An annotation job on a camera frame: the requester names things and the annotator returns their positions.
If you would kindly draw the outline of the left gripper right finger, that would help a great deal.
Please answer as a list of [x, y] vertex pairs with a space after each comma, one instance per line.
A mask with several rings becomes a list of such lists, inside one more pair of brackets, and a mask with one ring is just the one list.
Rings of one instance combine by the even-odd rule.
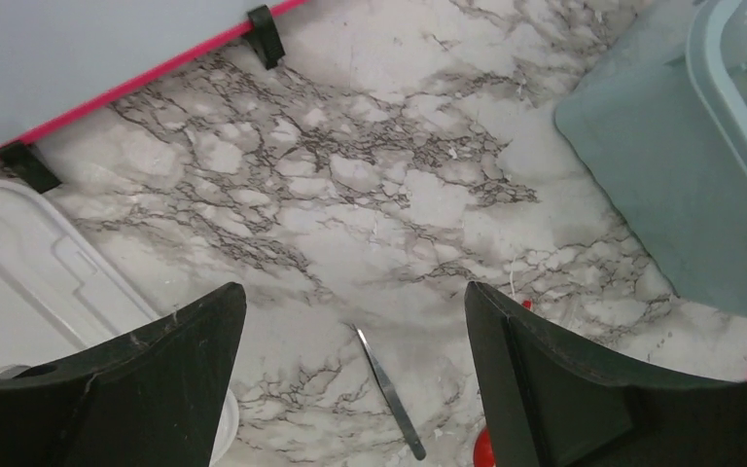
[[470, 283], [468, 336], [500, 466], [747, 466], [747, 380], [643, 362]]

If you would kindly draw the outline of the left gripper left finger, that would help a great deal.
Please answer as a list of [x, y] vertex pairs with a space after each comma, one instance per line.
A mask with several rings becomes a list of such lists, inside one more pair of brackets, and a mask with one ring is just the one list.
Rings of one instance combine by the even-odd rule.
[[246, 317], [229, 282], [74, 355], [0, 377], [0, 466], [206, 466]]

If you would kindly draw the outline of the metal tweezers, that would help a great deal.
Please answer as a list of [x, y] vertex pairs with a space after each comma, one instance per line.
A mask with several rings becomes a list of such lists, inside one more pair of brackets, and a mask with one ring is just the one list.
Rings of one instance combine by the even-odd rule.
[[406, 445], [409, 447], [416, 460], [424, 460], [427, 457], [427, 451], [421, 442], [401, 398], [398, 395], [395, 385], [373, 354], [373, 350], [363, 331], [354, 324], [349, 324], [348, 327], [353, 331], [359, 343], [362, 345], [376, 385], [378, 386], [385, 403], [390, 409], [397, 426], [403, 434]]

